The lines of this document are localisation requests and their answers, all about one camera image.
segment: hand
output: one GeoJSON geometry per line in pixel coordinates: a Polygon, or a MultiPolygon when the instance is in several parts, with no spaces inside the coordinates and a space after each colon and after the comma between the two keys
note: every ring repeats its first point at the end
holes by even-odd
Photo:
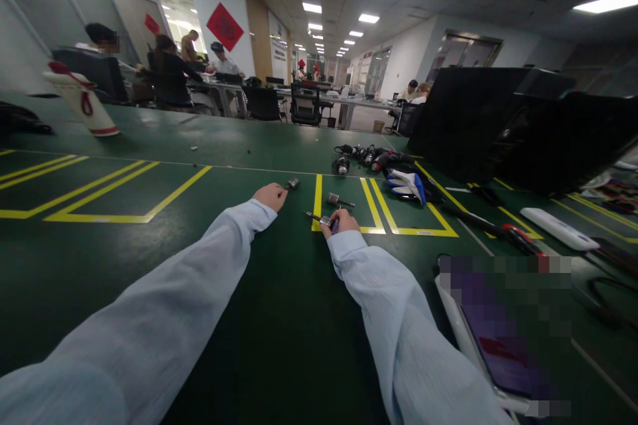
{"type": "MultiPolygon", "coordinates": [[[[347,209],[336,210],[330,219],[339,220],[339,232],[347,230],[356,230],[361,232],[357,220],[354,217],[350,216],[350,213],[347,209]]],[[[330,237],[332,236],[332,231],[330,231],[330,228],[325,224],[321,224],[321,231],[324,233],[324,238],[326,238],[326,240],[330,239],[330,237]]]]}
{"type": "Polygon", "coordinates": [[[256,199],[264,206],[268,206],[274,212],[278,213],[281,206],[286,202],[288,191],[283,189],[277,183],[271,183],[263,188],[259,189],[253,199],[256,199]]]}

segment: white power bank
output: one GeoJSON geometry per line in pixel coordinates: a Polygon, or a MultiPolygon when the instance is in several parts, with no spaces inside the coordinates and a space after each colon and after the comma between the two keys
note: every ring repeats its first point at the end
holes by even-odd
{"type": "Polygon", "coordinates": [[[582,232],[577,231],[542,209],[523,208],[520,210],[520,214],[574,250],[591,250],[600,247],[600,245],[590,237],[587,237],[582,232]]]}

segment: blue and white glove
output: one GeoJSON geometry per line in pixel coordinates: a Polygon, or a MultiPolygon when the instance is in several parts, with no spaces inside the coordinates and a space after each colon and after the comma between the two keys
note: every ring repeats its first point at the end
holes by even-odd
{"type": "Polygon", "coordinates": [[[387,176],[387,184],[392,186],[392,192],[398,195],[413,195],[421,206],[425,204],[425,188],[418,174],[404,173],[392,169],[387,176]]]}

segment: green workbench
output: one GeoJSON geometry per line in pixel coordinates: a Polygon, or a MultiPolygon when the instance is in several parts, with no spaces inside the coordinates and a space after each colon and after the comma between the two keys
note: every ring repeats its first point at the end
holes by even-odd
{"type": "MultiPolygon", "coordinates": [[[[43,360],[91,313],[195,242],[223,209],[262,185],[299,177],[299,190],[253,242],[247,271],[164,422],[386,423],[360,309],[337,279],[323,236],[301,211],[332,212],[322,204],[328,192],[355,203],[368,244],[414,273],[452,343],[433,283],[436,257],[520,255],[435,207],[390,197],[378,175],[354,162],[346,178],[333,176],[335,146],[406,151],[404,138],[106,106],[122,134],[100,139],[60,99],[2,94],[0,100],[32,109],[54,128],[50,136],[0,140],[0,333],[6,338],[0,375],[43,360]]],[[[442,187],[467,187],[418,162],[442,187]]],[[[492,186],[504,211],[467,193],[447,191],[447,200],[496,224],[521,221],[522,207],[543,207],[586,234],[637,249],[638,225],[574,199],[551,203],[515,185],[492,186]]],[[[572,253],[552,238],[543,242],[558,254],[572,253]]],[[[605,264],[578,269],[582,277],[601,273],[615,274],[605,264]]],[[[538,353],[561,397],[571,399],[572,418],[594,423],[611,414],[616,422],[635,421],[627,404],[638,397],[635,340],[600,325],[577,301],[563,311],[591,360],[575,348],[538,353]]],[[[554,335],[548,333],[548,343],[554,335]]],[[[560,343],[570,343],[567,335],[560,343]]]]}

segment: light blue shirt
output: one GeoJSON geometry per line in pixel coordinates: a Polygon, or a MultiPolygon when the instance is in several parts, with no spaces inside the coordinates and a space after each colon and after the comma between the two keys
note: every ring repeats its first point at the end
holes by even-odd
{"type": "MultiPolygon", "coordinates": [[[[42,363],[0,379],[7,424],[159,424],[276,213],[251,199],[67,335],[42,363]]],[[[490,385],[439,333],[411,272],[356,231],[328,240],[362,308],[393,424],[509,424],[490,385]]]]}

